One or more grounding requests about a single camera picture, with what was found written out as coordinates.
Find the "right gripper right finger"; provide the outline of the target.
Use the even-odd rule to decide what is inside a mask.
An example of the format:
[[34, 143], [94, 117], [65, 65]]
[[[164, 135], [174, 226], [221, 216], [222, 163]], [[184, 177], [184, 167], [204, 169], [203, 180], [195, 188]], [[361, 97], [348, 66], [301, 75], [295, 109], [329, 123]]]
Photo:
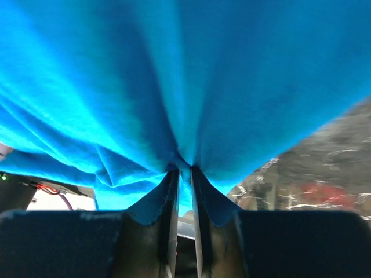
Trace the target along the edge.
[[247, 211], [191, 169], [199, 277], [369, 277], [370, 228], [348, 211]]

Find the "blue t shirt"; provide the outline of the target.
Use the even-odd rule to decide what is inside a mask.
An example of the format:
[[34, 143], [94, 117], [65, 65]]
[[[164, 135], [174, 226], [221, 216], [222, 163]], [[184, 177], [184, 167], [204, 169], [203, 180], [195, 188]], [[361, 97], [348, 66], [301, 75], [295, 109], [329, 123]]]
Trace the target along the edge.
[[4, 172], [125, 209], [222, 193], [370, 94], [369, 1], [2, 1]]

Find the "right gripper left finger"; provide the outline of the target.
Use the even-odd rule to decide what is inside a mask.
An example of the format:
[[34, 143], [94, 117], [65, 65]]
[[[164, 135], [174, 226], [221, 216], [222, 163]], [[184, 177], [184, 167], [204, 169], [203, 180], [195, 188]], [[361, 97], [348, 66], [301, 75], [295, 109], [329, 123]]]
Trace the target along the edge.
[[2, 277], [173, 277], [179, 172], [126, 210], [1, 214]]

